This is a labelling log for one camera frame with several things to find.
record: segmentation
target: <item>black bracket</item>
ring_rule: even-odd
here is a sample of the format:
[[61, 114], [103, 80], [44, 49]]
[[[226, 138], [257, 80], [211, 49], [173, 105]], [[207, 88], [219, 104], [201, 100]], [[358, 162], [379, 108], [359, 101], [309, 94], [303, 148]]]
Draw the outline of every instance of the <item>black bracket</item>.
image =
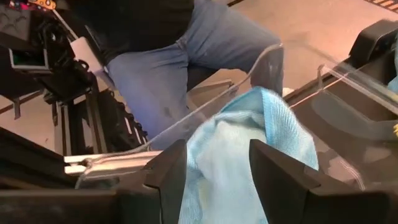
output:
[[12, 99], [12, 105], [14, 107], [14, 119], [21, 117], [21, 101], [19, 98]]
[[392, 50], [398, 33], [398, 21], [382, 19], [363, 29], [349, 55], [355, 67]]
[[0, 217], [25, 224], [176, 224], [186, 166], [186, 142], [179, 140], [142, 170], [126, 174], [131, 168], [123, 167], [80, 185], [90, 189], [0, 190]]
[[258, 140], [249, 159], [270, 224], [398, 223], [393, 191], [351, 188]]

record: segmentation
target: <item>white plastic piece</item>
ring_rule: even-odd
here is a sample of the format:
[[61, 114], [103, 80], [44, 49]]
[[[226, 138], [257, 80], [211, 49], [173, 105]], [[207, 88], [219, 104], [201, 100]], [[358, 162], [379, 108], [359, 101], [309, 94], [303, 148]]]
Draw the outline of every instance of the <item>white plastic piece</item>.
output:
[[[138, 171], [160, 153], [161, 151], [140, 152], [130, 156], [128, 160], [105, 162], [101, 166], [96, 166], [96, 169], [99, 168], [100, 170], [116, 170], [120, 167], [129, 166], [132, 168], [132, 170]], [[65, 163], [69, 164], [69, 166], [65, 166], [64, 171], [68, 175], [80, 175], [86, 170], [86, 167], [79, 165], [79, 162], [83, 161], [84, 159], [97, 159], [104, 156], [105, 154], [66, 156], [63, 158], [63, 160]]]
[[88, 64], [88, 71], [92, 72], [96, 77], [102, 79], [105, 84], [112, 90], [115, 90], [112, 79], [104, 70], [104, 65], [98, 60], [85, 37], [79, 37], [70, 43], [76, 60], [83, 60]]
[[291, 93], [293, 93], [293, 92], [294, 92], [294, 89], [291, 89], [291, 88], [283, 88], [283, 90], [282, 90], [282, 96], [285, 97], [285, 96], [287, 96], [287, 95], [289, 95], [289, 94], [291, 94]]

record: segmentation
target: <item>screen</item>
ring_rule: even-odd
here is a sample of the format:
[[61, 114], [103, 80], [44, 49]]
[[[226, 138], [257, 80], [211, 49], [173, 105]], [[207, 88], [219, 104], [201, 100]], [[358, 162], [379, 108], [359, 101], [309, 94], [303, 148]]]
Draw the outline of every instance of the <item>screen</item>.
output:
[[19, 50], [11, 50], [13, 65], [30, 65], [45, 67], [45, 51], [24, 52]]

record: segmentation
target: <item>black machine part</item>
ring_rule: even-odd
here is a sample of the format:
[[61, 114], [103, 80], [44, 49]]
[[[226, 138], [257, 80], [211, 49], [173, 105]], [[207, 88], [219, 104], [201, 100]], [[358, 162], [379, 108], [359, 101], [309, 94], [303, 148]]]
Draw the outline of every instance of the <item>black machine part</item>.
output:
[[176, 224], [186, 165], [180, 140], [111, 190], [1, 191], [1, 223]]
[[396, 42], [398, 21], [382, 19], [363, 29], [355, 40], [349, 56], [354, 67], [365, 63], [391, 50]]
[[252, 176], [270, 224], [398, 223], [398, 196], [352, 189], [258, 140]]
[[27, 75], [11, 68], [8, 49], [0, 47], [0, 95], [7, 99], [15, 99], [35, 91], [42, 87]]
[[79, 103], [58, 105], [53, 118], [59, 143], [56, 151], [63, 156], [124, 152], [147, 142], [141, 124], [109, 90], [96, 91]]
[[23, 52], [46, 50], [48, 70], [19, 71], [50, 92], [47, 103], [68, 102], [90, 91], [95, 77], [88, 72], [87, 63], [74, 59], [70, 34], [51, 13], [18, 11], [0, 4], [0, 16], [0, 45]]
[[63, 157], [0, 127], [0, 185], [9, 189], [69, 189]]

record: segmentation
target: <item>metal bar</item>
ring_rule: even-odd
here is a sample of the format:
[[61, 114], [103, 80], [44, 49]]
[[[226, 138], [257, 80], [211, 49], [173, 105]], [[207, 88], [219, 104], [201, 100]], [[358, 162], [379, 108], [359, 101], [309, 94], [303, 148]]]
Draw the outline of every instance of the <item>metal bar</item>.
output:
[[73, 187], [76, 180], [65, 175], [66, 163], [61, 155], [3, 128], [0, 128], [0, 143], [0, 182], [27, 189], [33, 185]]
[[19, 98], [15, 98], [12, 100], [14, 107], [14, 119], [18, 119], [21, 117], [21, 101]]
[[102, 128], [101, 116], [98, 108], [98, 83], [93, 77], [91, 93], [86, 95], [87, 115], [90, 122], [91, 135], [93, 137], [94, 154], [107, 153], [105, 135]]
[[70, 122], [69, 122], [69, 106], [62, 106], [63, 110], [63, 131], [64, 131], [64, 140], [65, 140], [65, 148], [64, 148], [64, 156], [72, 155], [72, 139], [70, 136]]
[[[19, 101], [19, 104], [21, 105], [21, 104], [23, 104], [23, 103], [28, 102], [29, 100], [33, 100], [34, 98], [40, 96], [41, 94], [42, 94], [41, 91], [36, 91], [36, 92], [34, 92], [34, 93], [28, 95], [27, 97], [22, 98], [22, 99]], [[5, 106], [5, 107], [3, 107], [3, 108], [0, 109], [0, 114], [3, 114], [3, 113], [5, 113], [5, 112], [7, 112], [7, 111], [9, 111], [9, 110], [12, 110], [13, 108], [14, 108], [14, 105], [13, 105], [13, 104], [10, 104], [10, 105], [8, 105], [8, 106]]]
[[96, 121], [94, 112], [92, 109], [92, 93], [86, 94], [86, 109], [87, 109], [87, 118], [90, 125], [91, 137], [93, 138], [93, 153], [100, 154], [101, 151], [101, 144], [100, 140], [98, 139], [98, 130], [96, 128]]
[[10, 177], [3, 177], [0, 176], [0, 183], [6, 184], [7, 186], [10, 186], [12, 188], [17, 188], [17, 189], [42, 189], [43, 187], [34, 185], [28, 182], [24, 182], [23, 180], [18, 180]]
[[64, 150], [64, 140], [63, 140], [63, 116], [62, 116], [62, 108], [56, 103], [56, 112], [53, 114], [53, 119], [56, 120], [54, 123], [54, 146], [55, 152], [65, 156], [63, 153]]
[[86, 27], [86, 30], [87, 30], [88, 34], [89, 34], [89, 35], [91, 36], [91, 38], [93, 39], [93, 42], [95, 43], [95, 45], [97, 46], [97, 48], [98, 48], [98, 49], [101, 49], [100, 45], [98, 44], [97, 40], [95, 39], [95, 36], [94, 36], [94, 34], [93, 34], [93, 31], [91, 31], [91, 29], [90, 29], [87, 25], [85, 25], [85, 27]]
[[3, 190], [1, 223], [118, 223], [119, 204], [110, 190]]
[[[139, 171], [142, 169], [149, 161], [151, 161], [154, 157], [158, 156], [161, 151], [152, 151], [152, 152], [140, 152], [131, 155], [119, 156], [118, 154], [114, 154], [112, 159], [108, 158], [106, 162], [95, 164], [95, 170], [118, 170], [127, 168], [129, 171]], [[89, 156], [73, 156], [64, 158], [65, 162], [71, 163], [71, 161], [83, 161], [84, 159], [91, 158], [99, 158], [99, 156], [103, 155], [89, 155]], [[71, 165], [65, 167], [65, 173], [68, 175], [79, 175], [86, 170], [85, 166], [81, 165]]]

